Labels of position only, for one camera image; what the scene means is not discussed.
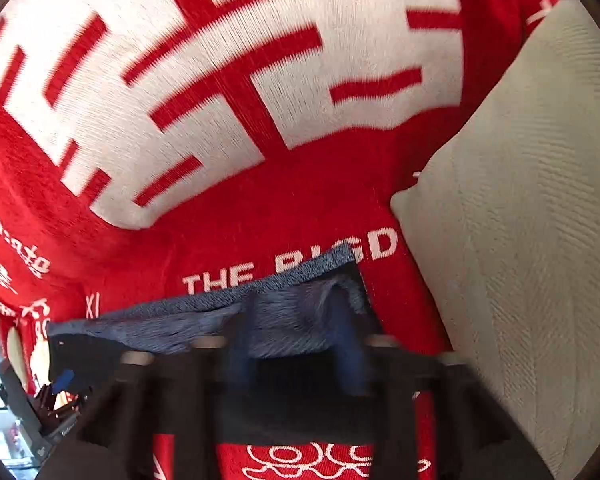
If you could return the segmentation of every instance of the white lettering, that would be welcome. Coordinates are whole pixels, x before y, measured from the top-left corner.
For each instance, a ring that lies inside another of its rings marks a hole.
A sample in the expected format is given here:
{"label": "white lettering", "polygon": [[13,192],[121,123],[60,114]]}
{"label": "white lettering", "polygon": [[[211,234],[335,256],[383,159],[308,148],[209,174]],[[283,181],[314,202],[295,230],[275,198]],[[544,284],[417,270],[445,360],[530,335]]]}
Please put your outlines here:
{"label": "white lettering", "polygon": [[[29,269],[36,278],[42,279],[42,275],[49,272],[51,262],[46,258],[43,258],[42,256],[38,256],[36,254],[36,250],[38,249],[37,246],[33,245],[31,247],[24,247],[23,243],[20,240],[17,240],[13,237],[9,238],[9,232],[2,226],[2,222],[0,222],[0,234],[4,235],[4,240],[18,253],[18,256],[22,258],[22,261],[27,266],[27,269]],[[8,283],[10,283],[11,279],[8,278],[6,270],[2,274],[6,276],[5,280],[8,279]],[[1,277],[0,284],[3,286],[7,286],[3,282],[1,282]]]}
{"label": "white lettering", "polygon": [[290,253],[279,254],[276,256],[276,272],[284,272],[293,269],[302,261],[300,251],[291,251]]}
{"label": "white lettering", "polygon": [[538,12],[536,12],[535,14],[529,16],[526,19],[526,24],[531,25],[532,23],[543,20],[549,15],[549,12],[551,12],[551,9],[553,9],[553,7],[554,6],[552,6],[551,0],[542,0],[540,2],[540,10],[538,10]]}
{"label": "white lettering", "polygon": [[215,281],[211,280],[211,274],[209,272],[203,272],[202,285],[205,292],[209,292],[215,286],[226,288],[226,269],[220,269],[220,279]]}
{"label": "white lettering", "polygon": [[45,317],[42,321],[36,321],[36,338],[48,339],[46,337],[46,326],[49,324],[49,318]]}
{"label": "white lettering", "polygon": [[[347,4],[338,9],[341,16],[346,16],[344,19],[333,15],[318,19],[323,44],[319,53],[287,57],[251,77],[290,149],[352,126],[395,128],[424,110],[455,107],[461,102],[461,31],[404,26],[404,14],[408,10],[435,9],[453,16],[460,11],[460,0],[356,0],[354,5],[352,3],[347,0]],[[365,34],[358,33],[358,20],[362,16],[368,20]],[[375,41],[381,43],[372,47]],[[335,67],[327,67],[325,59],[340,58],[338,53],[343,52],[344,45],[347,57],[339,59]],[[398,45],[408,47],[401,51]],[[385,77],[412,66],[422,67],[422,81],[391,94],[335,102],[330,87],[341,83],[343,77],[361,76],[363,72],[358,67],[362,66],[371,70],[371,78]]]}
{"label": "white lettering", "polygon": [[187,294],[195,294],[196,293],[196,282],[200,281],[200,275],[194,274],[193,276],[185,276],[182,279],[182,283],[187,285]]}
{"label": "white lettering", "polygon": [[431,467],[431,462],[425,458],[418,460],[418,473],[422,473]]}
{"label": "white lettering", "polygon": [[[389,247],[382,249],[380,246],[380,237],[385,236],[389,238]],[[380,258],[386,258],[395,253],[398,247],[398,233],[391,227],[383,227],[382,229],[376,229],[375,231],[369,231],[366,234],[366,238],[369,240],[369,249],[371,250],[371,258],[379,260]]]}
{"label": "white lettering", "polygon": [[90,296],[86,297],[86,300],[87,300],[86,318],[87,319],[95,319],[97,317],[100,317],[100,293],[96,292],[95,294],[91,294]]}
{"label": "white lettering", "polygon": [[51,312],[51,307],[46,304],[46,298],[42,298],[41,300],[36,300],[31,303],[32,308],[42,307],[42,314],[44,316],[48,316]]}
{"label": "white lettering", "polygon": [[356,263],[358,264],[365,257],[365,253],[362,250],[361,243],[362,243],[362,240],[360,238],[357,238],[355,236],[350,236],[349,238],[343,238],[342,240],[338,240],[336,243],[334,243],[331,246],[331,248],[335,249],[339,245],[349,244],[351,246],[351,250],[356,255]]}
{"label": "white lettering", "polygon": [[0,301],[0,314],[2,314],[3,316],[16,317],[15,311],[11,310],[8,306],[6,306],[1,301]]}
{"label": "white lettering", "polygon": [[253,270],[253,268],[253,262],[229,267],[229,284],[231,286],[236,286],[242,282],[250,282],[253,279],[253,274],[250,272],[248,274],[240,273],[244,272],[245,270]]}

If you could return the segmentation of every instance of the red shirt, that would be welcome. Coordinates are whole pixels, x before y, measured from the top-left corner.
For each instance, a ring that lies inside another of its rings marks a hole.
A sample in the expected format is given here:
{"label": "red shirt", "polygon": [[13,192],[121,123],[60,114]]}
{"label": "red shirt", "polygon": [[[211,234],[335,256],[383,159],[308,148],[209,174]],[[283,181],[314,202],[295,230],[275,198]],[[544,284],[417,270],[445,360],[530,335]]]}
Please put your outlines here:
{"label": "red shirt", "polygon": [[28,358],[49,319],[234,286],[346,240],[387,332],[448,348],[389,200],[554,2],[11,0],[3,331],[19,320]]}

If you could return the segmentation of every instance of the red fabric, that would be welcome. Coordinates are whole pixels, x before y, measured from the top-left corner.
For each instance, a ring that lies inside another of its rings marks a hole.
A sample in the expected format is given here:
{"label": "red fabric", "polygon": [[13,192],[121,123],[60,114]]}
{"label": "red fabric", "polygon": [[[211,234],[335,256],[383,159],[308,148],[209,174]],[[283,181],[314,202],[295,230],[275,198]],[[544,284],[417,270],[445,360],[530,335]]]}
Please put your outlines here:
{"label": "red fabric", "polygon": [[[186,24],[130,63],[120,74],[127,86],[202,28],[260,0],[173,1]],[[448,349],[432,297],[399,235],[389,201],[393,193],[415,183],[411,175],[458,132],[497,83],[539,23],[541,15],[528,21],[542,11],[542,1],[460,0],[459,14],[435,9],[405,12],[414,30],[462,31],[464,76],[458,107],[421,112],[395,128],[344,128],[293,149],[285,146],[252,76],[279,60],[319,50],[322,38],[313,25],[261,44],[188,87],[174,88],[150,115],[161,130],[219,94],[265,160],[142,230],[117,228],[90,210],[110,183],[105,171],[95,171],[78,195],[61,182],[83,148],[80,142],[72,139],[55,165],[7,112],[4,103],[27,62],[26,50],[18,50],[0,87],[0,305],[25,316],[19,328],[27,359],[48,319],[97,316],[143,301],[199,293],[205,287],[236,285],[276,272],[276,262],[311,258],[341,240],[362,256],[365,285],[387,332],[415,351],[436,354]],[[5,19],[0,18],[0,35],[4,27]],[[107,25],[94,13],[81,35],[66,46],[44,94],[51,107],[107,34]],[[419,84],[422,77],[420,68],[413,67],[375,80],[345,80],[330,93],[334,102],[389,96]],[[195,156],[185,156],[156,175],[134,202],[146,206],[200,167]],[[50,262],[49,272],[45,262]],[[0,310],[1,323],[11,326],[13,318]],[[420,453],[432,460],[429,412],[422,413]],[[238,473],[242,466],[234,471],[231,464],[245,466],[245,449],[235,452],[241,458],[229,460],[228,477],[243,478]],[[232,451],[226,447],[222,453]],[[266,478],[276,475],[267,471]],[[345,468],[351,478],[359,475],[356,471]],[[423,473],[431,474],[432,468]]]}
{"label": "red fabric", "polygon": [[[416,398],[417,413],[431,409],[432,399],[426,395]],[[432,442],[433,426],[425,425],[419,434],[419,455],[429,456],[424,442]],[[242,446],[220,444],[218,454],[222,478],[277,480],[278,478],[361,479],[369,475],[373,457],[372,446],[311,443],[300,446]],[[154,435],[154,478],[172,480],[174,437]],[[418,460],[418,472],[435,478],[431,460]]]}

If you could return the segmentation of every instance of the black object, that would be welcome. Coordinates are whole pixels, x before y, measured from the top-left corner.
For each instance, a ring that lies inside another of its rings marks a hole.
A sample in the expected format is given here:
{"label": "black object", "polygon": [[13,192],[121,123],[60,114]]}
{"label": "black object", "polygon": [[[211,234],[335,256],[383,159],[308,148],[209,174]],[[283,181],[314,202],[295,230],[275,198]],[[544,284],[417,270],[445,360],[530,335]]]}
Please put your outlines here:
{"label": "black object", "polygon": [[[321,287],[323,292],[314,297]],[[104,315],[93,321],[97,325],[95,332],[88,330],[89,320],[52,323],[48,329],[49,378],[56,381],[66,370],[72,370],[73,378],[65,386],[66,391],[76,394],[87,388],[97,390],[107,383],[125,352],[174,353],[175,340],[178,341],[177,351],[185,351],[189,339],[219,330],[221,320],[230,317],[222,311],[235,313],[248,301],[263,303],[262,310],[251,321],[255,334],[251,346],[258,345],[259,351],[266,348],[267,357],[299,354],[302,349],[311,351],[320,337],[323,338],[323,347],[337,346],[338,342],[342,346],[350,340],[348,319],[343,318],[342,322],[333,319],[333,316],[346,315],[341,310],[333,310],[330,316],[322,318],[322,312],[331,310],[336,304],[364,310],[367,329],[371,332],[382,330],[370,307],[353,253],[348,247],[338,246],[294,269],[245,285],[140,304]],[[190,319],[170,320],[170,316],[184,313],[190,314]],[[139,331],[132,326],[127,330],[125,324],[129,320],[131,325],[142,322],[144,330]],[[163,336],[153,335],[152,326],[162,327]],[[193,326],[205,327],[205,332],[202,329],[196,333],[189,332],[188,329]],[[189,336],[183,338],[182,333],[189,333]],[[163,350],[158,349],[160,346],[156,346],[156,342],[162,345]],[[360,367],[353,365],[355,355],[350,349],[342,348],[335,356],[341,373],[349,377],[349,391],[360,387],[362,380],[356,378]],[[240,371],[248,372],[245,367],[236,369],[236,373]]]}
{"label": "black object", "polygon": [[[371,480],[417,478],[410,401],[416,391],[431,392],[435,401],[439,479],[552,479],[532,444],[471,368],[404,351],[387,336],[371,336],[365,347],[370,371],[365,399],[374,421],[372,439],[367,441],[375,445]],[[92,400],[38,478],[151,478],[152,436],[158,433],[164,411],[155,388],[170,384],[186,399],[178,406],[180,416],[173,427],[175,480],[219,480],[214,414],[222,390],[242,389],[227,386],[226,372],[232,369],[236,348],[239,345],[225,336],[206,336],[184,354],[128,352],[114,379]],[[258,382],[248,389],[258,388]],[[335,390],[329,394],[338,395]],[[278,396],[286,395],[288,388],[280,388]],[[266,421],[260,422],[266,431]]]}
{"label": "black object", "polygon": [[51,386],[43,386],[35,397],[22,389],[20,379],[5,359],[0,363],[0,397],[22,422],[22,434],[33,453],[34,462],[41,464],[51,450],[75,425],[84,396],[54,410],[56,395]]}

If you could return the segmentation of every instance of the white pattern on red fabric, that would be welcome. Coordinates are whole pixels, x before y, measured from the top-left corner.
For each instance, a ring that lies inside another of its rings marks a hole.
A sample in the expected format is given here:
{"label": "white pattern on red fabric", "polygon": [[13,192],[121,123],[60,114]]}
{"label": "white pattern on red fabric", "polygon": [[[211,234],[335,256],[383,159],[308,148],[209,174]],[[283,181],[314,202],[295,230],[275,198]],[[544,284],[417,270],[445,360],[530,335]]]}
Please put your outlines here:
{"label": "white pattern on red fabric", "polygon": [[[265,480],[266,476],[264,473],[271,471],[280,478],[300,478],[305,472],[312,472],[317,477],[323,480],[332,480],[339,478],[345,472],[352,472],[357,474],[360,478],[367,478],[369,476],[369,468],[372,464],[371,456],[358,456],[356,451],[362,446],[349,446],[349,457],[350,461],[345,462],[339,460],[333,455],[333,449],[335,444],[327,444],[326,448],[322,450],[322,446],[315,442],[311,443],[311,446],[316,451],[316,458],[302,462],[304,455],[302,451],[295,446],[272,446],[269,448],[269,460],[263,460],[256,457],[253,452],[253,446],[247,446],[247,453],[249,456],[262,464],[260,468],[254,467],[243,467],[242,473],[250,480]],[[278,450],[288,450],[294,454],[293,458],[281,458],[276,456]],[[324,471],[320,471],[318,466],[327,459],[328,462],[339,466],[335,473],[326,474]],[[418,472],[421,473],[426,471],[431,466],[429,460],[421,459],[418,460]]]}
{"label": "white pattern on red fabric", "polygon": [[154,455],[154,478],[157,480],[171,480],[169,478],[167,478],[167,476],[164,474],[164,471],[162,470],[162,466],[160,465],[160,462],[158,462],[158,459],[156,458],[156,456]]}
{"label": "white pattern on red fabric", "polygon": [[533,13],[526,19],[526,24],[531,25],[532,23],[539,22],[540,20],[544,20],[549,12],[554,8],[551,3],[551,0],[542,0],[540,2],[540,10],[538,12]]}
{"label": "white pattern on red fabric", "polygon": [[48,317],[49,313],[51,312],[48,304],[46,304],[46,298],[33,301],[29,306],[20,306],[20,308],[22,309],[20,314],[22,317],[31,315],[33,319],[40,319],[40,312],[38,311],[39,308],[42,308],[42,315],[44,317]]}
{"label": "white pattern on red fabric", "polygon": [[29,269],[36,278],[42,279],[42,275],[49,272],[51,262],[36,254],[38,247],[35,245],[31,247],[25,246],[20,240],[17,240],[9,234],[2,226],[2,222],[0,222],[0,236],[4,237],[4,241],[16,251],[18,256],[22,258],[22,261],[27,266],[27,269]]}
{"label": "white pattern on red fabric", "polygon": [[5,8],[0,95],[118,227],[318,138],[460,104],[459,0],[57,1]]}

